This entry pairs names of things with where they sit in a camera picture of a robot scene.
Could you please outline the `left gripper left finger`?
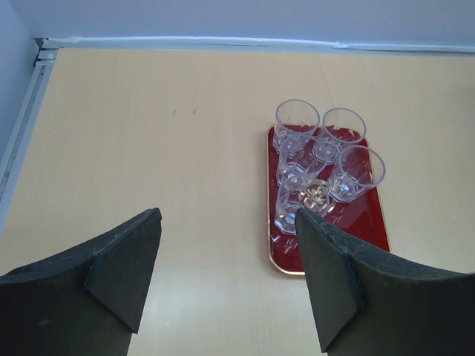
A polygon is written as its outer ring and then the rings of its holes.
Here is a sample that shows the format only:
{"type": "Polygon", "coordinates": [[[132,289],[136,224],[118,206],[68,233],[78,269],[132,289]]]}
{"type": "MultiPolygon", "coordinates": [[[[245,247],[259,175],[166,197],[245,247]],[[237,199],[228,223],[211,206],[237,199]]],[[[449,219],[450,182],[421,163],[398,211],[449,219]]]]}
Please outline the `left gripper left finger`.
{"type": "Polygon", "coordinates": [[[126,355],[139,331],[162,215],[148,209],[1,276],[2,355],[126,355]]]}

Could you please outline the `clear glass corner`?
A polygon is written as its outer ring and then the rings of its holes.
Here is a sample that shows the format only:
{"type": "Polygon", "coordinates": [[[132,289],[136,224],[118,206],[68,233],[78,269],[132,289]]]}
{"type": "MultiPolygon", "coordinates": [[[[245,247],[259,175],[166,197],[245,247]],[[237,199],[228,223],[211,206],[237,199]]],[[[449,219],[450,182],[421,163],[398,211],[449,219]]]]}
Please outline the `clear glass corner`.
{"type": "Polygon", "coordinates": [[[380,184],[386,175],[381,156],[363,145],[346,147],[327,180],[328,194],[337,202],[352,202],[380,184]]]}

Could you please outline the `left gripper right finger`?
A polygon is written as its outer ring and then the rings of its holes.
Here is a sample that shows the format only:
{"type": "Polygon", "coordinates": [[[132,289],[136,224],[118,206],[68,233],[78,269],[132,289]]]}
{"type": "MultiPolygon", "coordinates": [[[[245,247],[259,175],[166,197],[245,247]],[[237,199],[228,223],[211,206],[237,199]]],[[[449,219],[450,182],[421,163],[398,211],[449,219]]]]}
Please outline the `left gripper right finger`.
{"type": "Polygon", "coordinates": [[[304,208],[295,227],[323,353],[474,353],[472,274],[398,257],[304,208]]]}

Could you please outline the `clear glass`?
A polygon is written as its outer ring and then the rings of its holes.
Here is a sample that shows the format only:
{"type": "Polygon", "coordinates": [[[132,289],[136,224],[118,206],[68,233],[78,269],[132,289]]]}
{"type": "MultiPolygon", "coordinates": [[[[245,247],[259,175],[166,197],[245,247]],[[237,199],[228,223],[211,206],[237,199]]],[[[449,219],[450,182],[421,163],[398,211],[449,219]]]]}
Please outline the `clear glass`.
{"type": "Polygon", "coordinates": [[[366,122],[358,113],[348,108],[332,108],[323,116],[313,153],[333,165],[344,148],[360,143],[366,133],[366,122]]]}
{"type": "Polygon", "coordinates": [[[303,99],[288,99],[275,110],[273,147],[290,152],[301,150],[320,125],[317,108],[303,99]]]}
{"type": "Polygon", "coordinates": [[[274,222],[281,232],[296,235],[295,218],[299,208],[325,217],[335,206],[336,201],[328,194],[325,181],[313,179],[298,184],[285,179],[278,189],[274,222]]]}
{"type": "Polygon", "coordinates": [[[327,157],[318,155],[318,144],[314,136],[288,136],[283,141],[276,172],[279,186],[300,190],[326,168],[327,157]]]}

